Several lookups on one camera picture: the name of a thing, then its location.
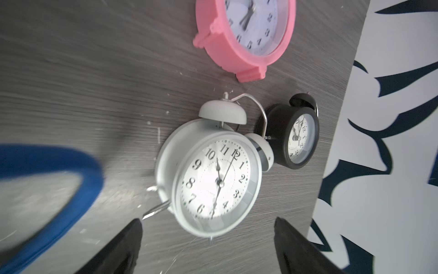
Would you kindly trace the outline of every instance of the metal handle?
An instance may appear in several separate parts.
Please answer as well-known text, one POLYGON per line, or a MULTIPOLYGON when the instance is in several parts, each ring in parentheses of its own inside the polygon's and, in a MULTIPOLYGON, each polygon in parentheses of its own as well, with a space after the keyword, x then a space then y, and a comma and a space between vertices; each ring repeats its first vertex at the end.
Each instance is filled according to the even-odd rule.
POLYGON ((253 102, 254 102, 254 103, 258 106, 258 108, 260 109, 260 111, 261 111, 261 115, 263 116, 263 130, 262 130, 262 132, 261 132, 261 136, 262 136, 263 138, 265 138, 265 135, 266 135, 266 128, 267 128, 267 126, 268 126, 268 118, 266 117, 266 113, 265 113, 265 110, 263 109, 263 106, 260 104, 259 101, 257 101, 256 98, 254 98, 254 96, 252 96, 251 94, 248 94, 248 93, 242 93, 242 94, 240 94, 239 96, 236 96, 236 97, 234 97, 233 99, 228 100, 228 93, 225 92, 222 100, 228 100, 228 101, 230 101, 230 102, 236 102, 237 100, 239 100, 239 99, 241 99, 241 98, 243 98, 243 97, 248 97, 249 99, 253 100, 253 102))
POLYGON ((164 203, 152 208, 151 210, 149 210, 148 212, 143 214, 143 220, 146 218, 149 218, 155 214, 160 213, 161 211, 167 209, 169 206, 170 206, 170 201, 165 201, 164 203))

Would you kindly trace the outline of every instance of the white bell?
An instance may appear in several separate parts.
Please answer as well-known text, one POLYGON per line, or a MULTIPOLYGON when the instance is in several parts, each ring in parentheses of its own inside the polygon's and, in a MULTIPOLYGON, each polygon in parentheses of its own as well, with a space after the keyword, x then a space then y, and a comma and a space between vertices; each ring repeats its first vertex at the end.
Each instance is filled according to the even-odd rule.
POLYGON ((254 146, 258 151, 258 155, 260 156, 261 170, 264 172, 270 170, 274 164, 274 152, 272 151, 268 141, 266 141, 259 134, 255 133, 245 134, 245 137, 247 137, 251 142, 255 143, 254 146))
POLYGON ((224 100, 208 101, 199 110, 199 117, 210 120, 246 125, 245 110, 236 103, 224 100))

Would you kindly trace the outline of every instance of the blue object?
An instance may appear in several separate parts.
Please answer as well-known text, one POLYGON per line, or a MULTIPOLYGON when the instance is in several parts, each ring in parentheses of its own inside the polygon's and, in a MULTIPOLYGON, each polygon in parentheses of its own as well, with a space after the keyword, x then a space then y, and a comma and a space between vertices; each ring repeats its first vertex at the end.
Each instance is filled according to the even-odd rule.
POLYGON ((59 171, 82 175, 79 190, 50 223, 0 268, 0 274, 21 273, 87 212, 103 186, 100 164, 83 152, 54 146, 0 145, 0 179, 59 171))

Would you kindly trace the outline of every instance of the black alarm clock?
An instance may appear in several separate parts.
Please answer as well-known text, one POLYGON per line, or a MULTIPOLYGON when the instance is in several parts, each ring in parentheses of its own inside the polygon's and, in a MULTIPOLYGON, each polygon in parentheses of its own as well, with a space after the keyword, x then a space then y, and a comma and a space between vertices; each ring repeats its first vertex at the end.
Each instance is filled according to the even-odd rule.
MULTIPOLYGON (((302 168, 315 152, 319 139, 318 106, 306 93, 298 93, 289 105, 275 104, 266 109, 266 140, 274 152, 274 161, 291 169, 302 168)), ((261 132, 263 120, 256 127, 261 132)))

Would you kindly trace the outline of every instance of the gray wooden table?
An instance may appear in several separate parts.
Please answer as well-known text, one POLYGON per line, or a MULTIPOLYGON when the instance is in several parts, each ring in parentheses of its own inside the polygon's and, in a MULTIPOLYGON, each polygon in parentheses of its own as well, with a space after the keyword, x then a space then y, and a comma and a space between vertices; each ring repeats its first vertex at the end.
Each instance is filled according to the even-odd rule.
MULTIPOLYGON (((310 92, 321 133, 309 164, 296 171, 275 164, 247 218, 213 246, 167 211, 143 221, 135 272, 279 273, 274 220, 307 233, 368 2, 300 0, 284 55, 266 79, 240 84, 193 47, 195 0, 1 1, 0 142, 80 149, 106 177, 89 212, 24 273, 73 273, 157 205, 146 189, 155 184, 160 146, 205 101, 248 92, 267 107, 310 92)), ((240 131, 250 132, 259 112, 242 102, 248 125, 240 131)), ((0 261, 56 214, 78 182, 55 174, 0 184, 0 261)))

